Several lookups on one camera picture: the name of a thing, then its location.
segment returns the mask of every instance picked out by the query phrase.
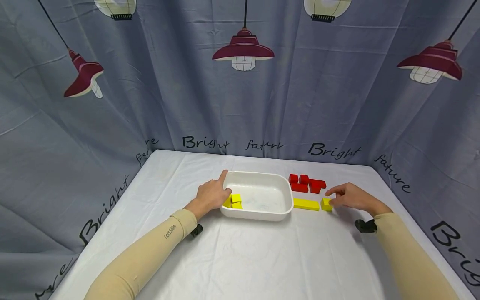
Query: yellow rectangular block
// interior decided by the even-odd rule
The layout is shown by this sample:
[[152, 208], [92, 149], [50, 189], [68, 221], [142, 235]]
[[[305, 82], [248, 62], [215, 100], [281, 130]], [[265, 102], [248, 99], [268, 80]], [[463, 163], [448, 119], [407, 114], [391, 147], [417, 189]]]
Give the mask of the yellow rectangular block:
[[225, 207], [232, 207], [232, 195], [228, 196], [228, 198], [223, 202], [223, 206]]
[[320, 207], [317, 201], [293, 199], [293, 207], [301, 209], [319, 210]]
[[331, 206], [329, 204], [329, 202], [330, 202], [330, 199], [328, 199], [328, 198], [323, 198], [322, 199], [322, 201], [320, 202], [320, 207], [322, 208], [322, 210], [325, 210], [327, 212], [332, 211], [333, 206]]
[[237, 202], [241, 203], [241, 198], [239, 194], [230, 195], [230, 196], [232, 197], [232, 203], [237, 203]]
[[243, 209], [243, 207], [241, 207], [241, 203], [240, 203], [240, 202], [232, 203], [232, 208], [235, 208], [235, 209]]

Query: tray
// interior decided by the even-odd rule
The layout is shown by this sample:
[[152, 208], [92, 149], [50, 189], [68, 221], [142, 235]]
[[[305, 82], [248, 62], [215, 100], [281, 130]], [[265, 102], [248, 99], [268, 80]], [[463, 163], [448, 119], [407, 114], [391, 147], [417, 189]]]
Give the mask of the tray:
[[293, 209], [292, 189], [288, 180], [277, 174], [231, 171], [227, 173], [224, 188], [241, 196], [243, 209], [222, 206], [228, 217], [281, 221]]

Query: white tablecloth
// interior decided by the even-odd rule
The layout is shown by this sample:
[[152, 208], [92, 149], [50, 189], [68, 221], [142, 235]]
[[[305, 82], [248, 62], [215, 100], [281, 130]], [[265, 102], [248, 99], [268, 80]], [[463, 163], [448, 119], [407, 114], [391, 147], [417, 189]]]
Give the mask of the white tablecloth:
[[[307, 174], [325, 180], [327, 188], [357, 184], [402, 217], [461, 299], [474, 299], [371, 167], [162, 150], [151, 154], [51, 299], [82, 300], [115, 257], [184, 207], [199, 184], [223, 169], [286, 178]], [[321, 195], [294, 192], [310, 200]], [[333, 213], [294, 209], [282, 222], [211, 212], [200, 220], [203, 233], [182, 241], [137, 299], [400, 299], [385, 253], [374, 234], [356, 230], [358, 218], [371, 219], [348, 208]]]

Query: curtain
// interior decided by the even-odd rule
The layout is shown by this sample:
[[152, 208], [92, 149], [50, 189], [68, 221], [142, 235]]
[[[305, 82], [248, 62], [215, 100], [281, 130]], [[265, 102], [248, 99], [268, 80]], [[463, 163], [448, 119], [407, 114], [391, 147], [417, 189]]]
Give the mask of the curtain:
[[155, 149], [372, 166], [480, 297], [480, 4], [0, 4], [0, 299], [48, 299]]

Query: beige arm sleeve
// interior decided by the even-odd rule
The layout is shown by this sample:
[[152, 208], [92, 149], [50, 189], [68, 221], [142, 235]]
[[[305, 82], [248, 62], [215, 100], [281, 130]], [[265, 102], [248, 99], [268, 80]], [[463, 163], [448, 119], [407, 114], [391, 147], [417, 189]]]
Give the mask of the beige arm sleeve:
[[378, 240], [390, 260], [403, 299], [458, 299], [450, 283], [398, 215], [386, 213], [374, 219]]
[[93, 281], [85, 300], [134, 300], [173, 248], [196, 226], [192, 212], [175, 212], [117, 256]]

